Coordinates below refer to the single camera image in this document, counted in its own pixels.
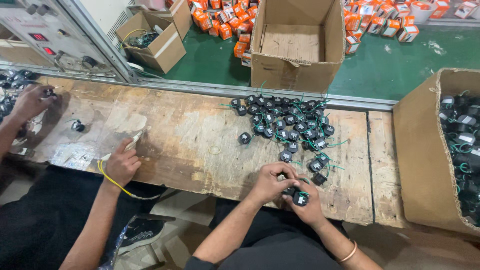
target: black pants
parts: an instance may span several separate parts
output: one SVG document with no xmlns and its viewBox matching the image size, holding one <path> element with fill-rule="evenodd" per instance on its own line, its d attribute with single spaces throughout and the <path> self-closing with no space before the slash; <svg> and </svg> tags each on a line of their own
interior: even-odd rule
<svg viewBox="0 0 480 270">
<path fill-rule="evenodd" d="M 49 166 L 20 200 L 0 207 L 0 269 L 58 269 L 82 231 L 103 176 Z M 128 191 L 151 197 L 166 188 L 130 182 Z M 121 193 L 105 252 L 128 221 L 157 200 Z"/>
<path fill-rule="evenodd" d="M 237 201 L 217 198 L 215 204 L 215 216 L 208 227 L 212 230 L 215 229 L 238 204 L 239 202 Z M 348 238 L 347 232 L 343 228 L 341 221 L 330 220 L 330 222 Z M 294 212 L 262 207 L 253 218 L 252 225 L 240 247 L 250 247 L 255 242 L 265 237 L 283 232 L 303 234 L 323 246 L 317 233 L 309 225 L 301 221 Z"/>
</svg>

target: bangle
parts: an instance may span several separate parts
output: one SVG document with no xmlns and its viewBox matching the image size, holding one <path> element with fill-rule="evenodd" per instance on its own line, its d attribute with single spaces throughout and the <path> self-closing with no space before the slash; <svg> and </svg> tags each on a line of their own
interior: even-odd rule
<svg viewBox="0 0 480 270">
<path fill-rule="evenodd" d="M 342 262 L 350 259 L 353 256 L 353 254 L 355 254 L 355 252 L 357 251 L 357 242 L 353 241 L 353 244 L 354 244 L 354 247 L 353 247 L 352 252 L 350 252 L 350 254 L 348 256 L 346 256 L 343 260 L 338 261 L 338 263 L 342 263 Z"/>
</svg>

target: shoe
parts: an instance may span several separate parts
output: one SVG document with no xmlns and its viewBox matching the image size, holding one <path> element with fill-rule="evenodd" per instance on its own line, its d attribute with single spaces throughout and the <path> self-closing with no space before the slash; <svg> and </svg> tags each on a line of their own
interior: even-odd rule
<svg viewBox="0 0 480 270">
<path fill-rule="evenodd" d="M 155 242 L 162 234 L 165 221 L 135 219 L 128 224 L 118 254 Z"/>
</svg>

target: hand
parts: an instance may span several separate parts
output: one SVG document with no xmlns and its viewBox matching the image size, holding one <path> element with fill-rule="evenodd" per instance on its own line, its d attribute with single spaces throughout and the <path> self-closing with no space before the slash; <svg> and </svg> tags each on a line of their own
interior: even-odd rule
<svg viewBox="0 0 480 270">
<path fill-rule="evenodd" d="M 279 182 L 277 178 L 281 173 L 286 174 L 287 179 Z M 261 207 L 273 201 L 284 189 L 298 183 L 297 177 L 295 168 L 285 162 L 264 165 L 261 167 L 257 182 L 248 194 L 247 199 L 254 201 Z"/>
<path fill-rule="evenodd" d="M 24 123 L 39 115 L 48 108 L 50 104 L 57 100 L 55 96 L 43 98 L 45 91 L 53 88 L 53 86 L 38 85 L 28 85 L 25 87 L 15 102 L 15 106 L 10 114 L 12 118 L 18 120 L 20 123 Z"/>
<path fill-rule="evenodd" d="M 132 138 L 123 139 L 107 161 L 107 171 L 105 173 L 121 186 L 125 186 L 132 180 L 133 175 L 142 164 L 135 155 L 137 153 L 135 149 L 130 149 L 124 153 L 125 148 L 132 141 Z"/>
<path fill-rule="evenodd" d="M 303 177 L 307 178 L 305 174 L 299 175 L 299 178 Z M 282 198 L 287 202 L 288 205 L 290 205 L 293 211 L 303 222 L 312 228 L 321 227 L 324 222 L 327 221 L 327 219 L 322 213 L 322 205 L 320 204 L 320 196 L 318 195 L 317 188 L 313 183 L 307 184 L 304 181 L 298 181 L 298 183 L 294 184 L 294 186 L 309 194 L 307 205 L 297 206 L 293 204 L 291 196 L 282 195 Z"/>
</svg>

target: worker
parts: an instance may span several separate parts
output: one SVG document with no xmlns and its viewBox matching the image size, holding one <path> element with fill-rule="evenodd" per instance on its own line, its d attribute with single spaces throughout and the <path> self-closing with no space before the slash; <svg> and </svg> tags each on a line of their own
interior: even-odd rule
<svg viewBox="0 0 480 270">
<path fill-rule="evenodd" d="M 279 182 L 280 174 L 287 178 Z M 217 201 L 214 229 L 184 269 L 212 270 L 218 264 L 229 270 L 381 269 L 325 218 L 317 188 L 298 180 L 304 177 L 284 162 L 264 165 L 253 189 L 230 213 L 233 203 Z M 307 205 L 282 195 L 295 213 L 262 207 L 290 186 L 309 194 Z"/>
<path fill-rule="evenodd" d="M 21 93 L 0 124 L 0 159 L 24 123 L 45 109 L 44 126 L 58 124 L 52 119 L 61 115 L 61 96 L 44 98 L 53 88 L 29 85 Z M 165 187 L 130 182 L 141 165 L 134 149 L 124 153 L 131 141 L 124 139 L 112 153 L 106 174 L 138 196 L 163 193 Z M 48 166 L 20 200 L 0 206 L 0 269 L 86 270 L 109 264 L 124 227 L 134 215 L 149 213 L 155 203 L 128 196 L 103 176 Z M 142 237 L 125 234 L 124 248 L 155 239 L 163 226 L 162 221 L 133 222 L 134 232 Z"/>
</svg>

